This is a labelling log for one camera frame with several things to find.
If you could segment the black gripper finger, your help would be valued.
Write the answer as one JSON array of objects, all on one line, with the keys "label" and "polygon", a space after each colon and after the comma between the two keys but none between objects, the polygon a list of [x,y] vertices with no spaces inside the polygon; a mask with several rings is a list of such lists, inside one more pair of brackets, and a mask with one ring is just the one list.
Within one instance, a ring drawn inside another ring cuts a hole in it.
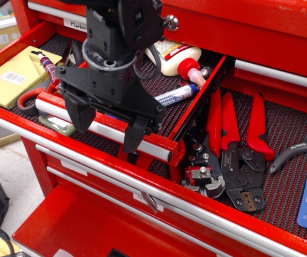
[{"label": "black gripper finger", "polygon": [[91,106],[93,101],[87,96],[77,96],[68,91],[63,94],[63,98],[73,126],[85,134],[95,118],[95,109]]},{"label": "black gripper finger", "polygon": [[142,142],[148,120],[143,117],[137,117],[133,123],[127,126],[124,137],[123,151],[125,153],[134,153]]}]

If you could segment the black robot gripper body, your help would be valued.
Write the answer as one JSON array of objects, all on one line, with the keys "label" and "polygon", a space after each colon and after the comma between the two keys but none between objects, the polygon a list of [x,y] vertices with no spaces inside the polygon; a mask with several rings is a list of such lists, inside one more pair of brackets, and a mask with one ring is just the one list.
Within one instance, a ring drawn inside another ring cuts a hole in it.
[{"label": "black robot gripper body", "polygon": [[145,134],[158,133],[166,108],[141,84],[137,72],[142,54],[104,58],[88,43],[84,43],[82,53],[87,68],[66,66],[57,71],[62,95],[68,91],[87,96],[93,101],[95,114],[100,111],[128,124],[137,117],[146,118]]}]

